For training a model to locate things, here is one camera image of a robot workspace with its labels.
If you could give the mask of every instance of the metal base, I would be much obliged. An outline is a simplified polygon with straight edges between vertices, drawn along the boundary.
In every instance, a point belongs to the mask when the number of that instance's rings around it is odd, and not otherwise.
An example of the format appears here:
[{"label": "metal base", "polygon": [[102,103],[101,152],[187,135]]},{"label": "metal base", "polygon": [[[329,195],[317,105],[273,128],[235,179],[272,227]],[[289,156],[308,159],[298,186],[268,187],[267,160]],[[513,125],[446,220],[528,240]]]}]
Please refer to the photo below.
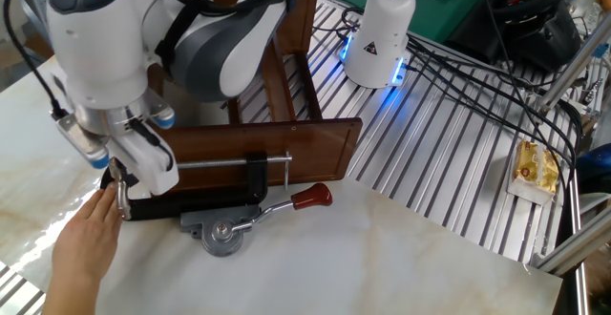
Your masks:
[{"label": "metal base", "polygon": [[229,223],[231,225],[235,225],[237,223],[232,220],[223,219],[213,223],[203,224],[203,231],[201,233],[201,244],[203,244],[203,248],[208,251],[208,253],[212,254],[215,257],[227,257],[240,249],[242,247],[242,242],[244,239],[243,231],[238,231],[231,236],[231,239],[228,241],[217,241],[212,236],[212,232],[214,228],[216,228],[221,223]]},{"label": "metal base", "polygon": [[215,257],[227,257],[242,246],[243,232],[233,234],[228,241],[216,241],[212,231],[221,222],[231,225],[240,224],[257,217],[261,213],[258,205],[240,206],[219,210],[198,211],[180,215],[180,231],[191,233],[194,239],[201,239],[203,248]]}]

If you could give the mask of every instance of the finger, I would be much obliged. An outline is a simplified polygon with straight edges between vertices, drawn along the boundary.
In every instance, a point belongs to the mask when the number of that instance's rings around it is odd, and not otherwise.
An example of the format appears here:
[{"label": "finger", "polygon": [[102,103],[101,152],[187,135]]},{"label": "finger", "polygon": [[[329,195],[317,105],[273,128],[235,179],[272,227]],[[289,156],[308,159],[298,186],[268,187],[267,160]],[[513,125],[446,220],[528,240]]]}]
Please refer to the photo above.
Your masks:
[{"label": "finger", "polygon": [[102,198],[104,194],[104,190],[97,190],[90,198],[87,200],[83,206],[81,206],[80,210],[74,215],[75,217],[80,217],[82,219],[89,218],[94,212],[95,206],[97,202]]},{"label": "finger", "polygon": [[108,209],[108,214],[106,214],[106,217],[104,217],[104,223],[112,227],[115,224],[116,219],[120,217],[121,214],[118,211],[118,206],[116,206],[115,198],[115,200],[113,200],[113,203],[111,204],[111,208]]},{"label": "finger", "polygon": [[104,218],[106,217],[106,214],[108,214],[108,210],[110,209],[111,204],[113,203],[113,200],[115,200],[115,197],[116,197],[116,184],[112,182],[110,185],[108,185],[108,187],[106,188],[106,191],[104,191],[102,198],[95,205],[94,212],[92,213],[90,218],[96,219],[99,221],[104,221]]},{"label": "finger", "polygon": [[113,235],[115,240],[118,239],[118,232],[121,230],[121,224],[123,224],[123,218],[119,216],[116,218],[115,223],[113,224]]}]

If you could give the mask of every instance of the wooden frame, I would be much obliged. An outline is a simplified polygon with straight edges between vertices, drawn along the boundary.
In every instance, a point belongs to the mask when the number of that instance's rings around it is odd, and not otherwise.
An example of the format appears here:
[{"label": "wooden frame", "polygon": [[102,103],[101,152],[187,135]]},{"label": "wooden frame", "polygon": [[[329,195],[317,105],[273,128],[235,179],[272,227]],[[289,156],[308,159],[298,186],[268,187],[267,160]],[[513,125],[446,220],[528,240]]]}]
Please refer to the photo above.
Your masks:
[{"label": "wooden frame", "polygon": [[[231,5],[237,0],[215,0]],[[159,132],[178,162],[244,158],[265,152],[293,156],[289,183],[342,179],[361,131],[360,118],[324,120],[307,64],[317,0],[296,0],[269,43],[262,60],[263,82],[272,123],[242,124],[237,100],[228,101],[229,125],[178,128]],[[283,56],[294,54],[304,81],[311,120],[297,121]],[[149,71],[158,75],[159,71]],[[173,192],[208,190],[246,184],[243,166],[182,170]],[[284,165],[268,166],[268,184],[284,183]]]}]

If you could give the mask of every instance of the human hand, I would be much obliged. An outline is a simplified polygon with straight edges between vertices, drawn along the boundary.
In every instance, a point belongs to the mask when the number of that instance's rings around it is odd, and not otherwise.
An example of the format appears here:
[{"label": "human hand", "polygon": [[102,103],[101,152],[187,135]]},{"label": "human hand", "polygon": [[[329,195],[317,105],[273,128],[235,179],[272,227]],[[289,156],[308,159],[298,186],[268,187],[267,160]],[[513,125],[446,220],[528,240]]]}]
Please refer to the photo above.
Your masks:
[{"label": "human hand", "polygon": [[116,185],[99,190],[59,234],[53,250],[53,276],[99,284],[116,252],[123,219],[116,207]]}]

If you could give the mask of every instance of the screw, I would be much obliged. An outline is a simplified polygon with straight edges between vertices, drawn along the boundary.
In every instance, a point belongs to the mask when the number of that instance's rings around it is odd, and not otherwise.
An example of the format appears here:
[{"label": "screw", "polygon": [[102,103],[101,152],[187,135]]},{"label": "screw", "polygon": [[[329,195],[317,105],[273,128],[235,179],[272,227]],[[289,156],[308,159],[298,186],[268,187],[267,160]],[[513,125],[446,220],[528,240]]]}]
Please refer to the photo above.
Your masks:
[{"label": "screw", "polygon": [[217,230],[219,231],[219,233],[225,234],[227,232],[227,226],[221,223],[217,227]]}]

